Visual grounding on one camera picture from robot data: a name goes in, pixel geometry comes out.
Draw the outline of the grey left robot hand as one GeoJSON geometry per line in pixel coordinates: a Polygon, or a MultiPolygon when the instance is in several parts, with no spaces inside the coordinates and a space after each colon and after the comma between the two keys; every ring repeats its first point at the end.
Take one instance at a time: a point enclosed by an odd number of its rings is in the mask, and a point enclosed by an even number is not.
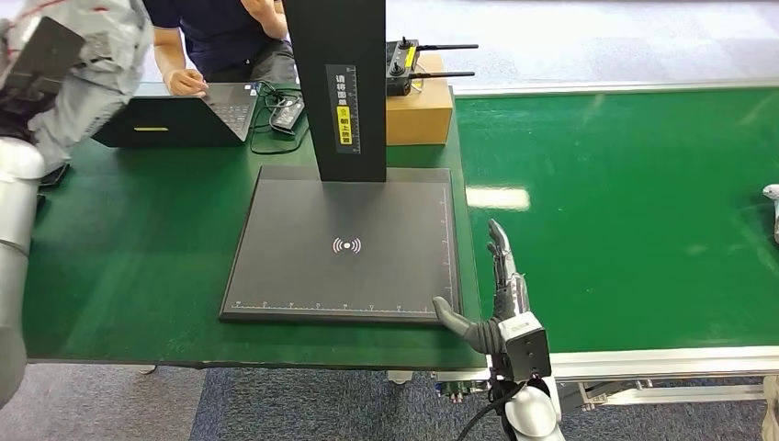
{"type": "Polygon", "coordinates": [[[79,59],[71,69],[73,74],[88,78],[103,75],[114,79],[125,71],[123,55],[125,40],[110,30],[87,32],[83,35],[85,44],[79,59]]]}

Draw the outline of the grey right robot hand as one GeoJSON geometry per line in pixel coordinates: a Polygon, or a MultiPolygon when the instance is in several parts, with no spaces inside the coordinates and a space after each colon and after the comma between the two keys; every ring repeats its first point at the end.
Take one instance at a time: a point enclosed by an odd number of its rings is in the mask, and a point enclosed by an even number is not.
{"type": "Polygon", "coordinates": [[[513,250],[502,225],[495,219],[489,220],[491,241],[487,248],[492,255],[494,280],[493,315],[489,321],[472,322],[454,312],[443,297],[434,297],[433,304],[438,321],[453,333],[469,342],[475,342],[477,331],[491,333],[491,322],[502,322],[521,313],[526,306],[521,300],[520,273],[516,269],[513,250]]]}

